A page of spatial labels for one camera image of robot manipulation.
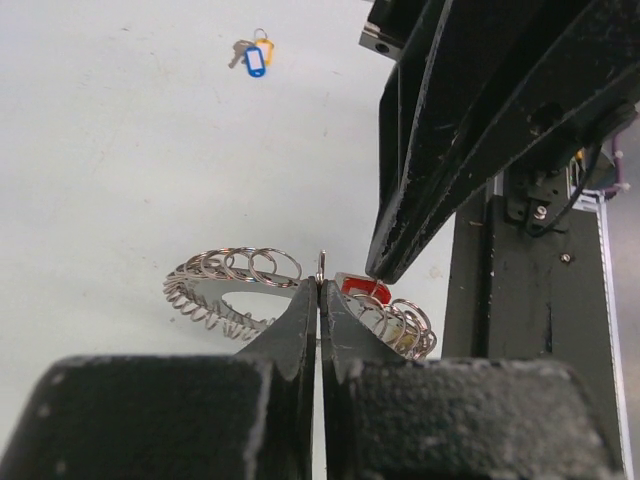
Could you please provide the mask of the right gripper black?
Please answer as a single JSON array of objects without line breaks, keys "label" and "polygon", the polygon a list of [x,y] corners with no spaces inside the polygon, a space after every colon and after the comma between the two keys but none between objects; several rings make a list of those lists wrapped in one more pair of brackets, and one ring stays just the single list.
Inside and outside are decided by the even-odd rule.
[{"label": "right gripper black", "polygon": [[507,166],[597,144],[639,99],[635,1],[377,0],[359,44],[394,60],[378,110],[373,278],[401,277]]}]

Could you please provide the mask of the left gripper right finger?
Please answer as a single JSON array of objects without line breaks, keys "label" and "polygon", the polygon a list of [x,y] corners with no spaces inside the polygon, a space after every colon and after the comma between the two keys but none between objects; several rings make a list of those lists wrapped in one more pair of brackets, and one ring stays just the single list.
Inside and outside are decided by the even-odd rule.
[{"label": "left gripper right finger", "polygon": [[565,364],[409,361],[320,293],[331,479],[620,479],[593,402]]}]

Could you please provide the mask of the red tagged key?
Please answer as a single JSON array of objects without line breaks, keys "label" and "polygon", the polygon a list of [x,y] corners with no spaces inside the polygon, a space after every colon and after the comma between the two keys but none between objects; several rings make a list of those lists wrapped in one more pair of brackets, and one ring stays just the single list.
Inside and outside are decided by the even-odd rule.
[{"label": "red tagged key", "polygon": [[345,295],[372,297],[383,305],[391,302],[392,294],[389,288],[381,281],[345,272],[337,272],[335,281]]}]

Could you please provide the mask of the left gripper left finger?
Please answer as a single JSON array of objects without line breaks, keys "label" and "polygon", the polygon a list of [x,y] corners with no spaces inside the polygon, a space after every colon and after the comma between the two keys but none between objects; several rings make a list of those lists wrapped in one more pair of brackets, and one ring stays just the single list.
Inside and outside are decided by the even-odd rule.
[{"label": "left gripper left finger", "polygon": [[76,356],[41,377],[5,479],[308,479],[316,317],[233,355]]}]

